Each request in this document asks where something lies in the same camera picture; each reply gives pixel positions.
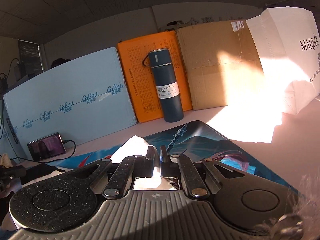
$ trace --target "orange box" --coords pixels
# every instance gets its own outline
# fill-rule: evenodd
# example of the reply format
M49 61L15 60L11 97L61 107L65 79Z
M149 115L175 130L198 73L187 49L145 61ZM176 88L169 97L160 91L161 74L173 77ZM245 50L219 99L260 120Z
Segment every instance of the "orange box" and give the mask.
M124 77L137 119L140 123L163 117L150 67L142 60L155 49L168 48L179 86L183 111L192 109L190 91L175 31L155 33L117 45Z

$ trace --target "bottle label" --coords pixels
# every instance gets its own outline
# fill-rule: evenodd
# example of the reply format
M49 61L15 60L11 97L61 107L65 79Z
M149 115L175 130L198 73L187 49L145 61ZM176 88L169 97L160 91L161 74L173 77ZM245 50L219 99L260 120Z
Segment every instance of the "bottle label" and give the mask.
M173 98L180 94L177 82L156 88L160 99Z

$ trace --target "phone screen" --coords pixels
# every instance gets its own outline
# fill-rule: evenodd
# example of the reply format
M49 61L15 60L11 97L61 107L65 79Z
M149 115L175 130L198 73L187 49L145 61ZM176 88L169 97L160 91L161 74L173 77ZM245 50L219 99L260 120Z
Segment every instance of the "phone screen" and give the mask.
M59 133L28 143L34 161L48 159L66 153Z

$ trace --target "white paper bag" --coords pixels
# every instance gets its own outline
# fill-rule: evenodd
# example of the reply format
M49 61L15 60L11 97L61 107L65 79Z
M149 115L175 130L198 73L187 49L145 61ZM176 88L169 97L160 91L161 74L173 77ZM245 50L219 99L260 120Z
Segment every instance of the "white paper bag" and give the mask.
M268 8L246 22L268 93L282 112L299 113L320 92L320 39L312 12Z

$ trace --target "vacuum bottle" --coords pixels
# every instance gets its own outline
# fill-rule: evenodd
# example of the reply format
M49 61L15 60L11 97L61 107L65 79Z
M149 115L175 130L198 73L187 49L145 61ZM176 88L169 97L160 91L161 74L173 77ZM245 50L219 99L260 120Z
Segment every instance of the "vacuum bottle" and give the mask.
M174 73L170 53L167 48L150 51L150 67L155 79L156 89L166 122L177 122L183 118L179 87Z

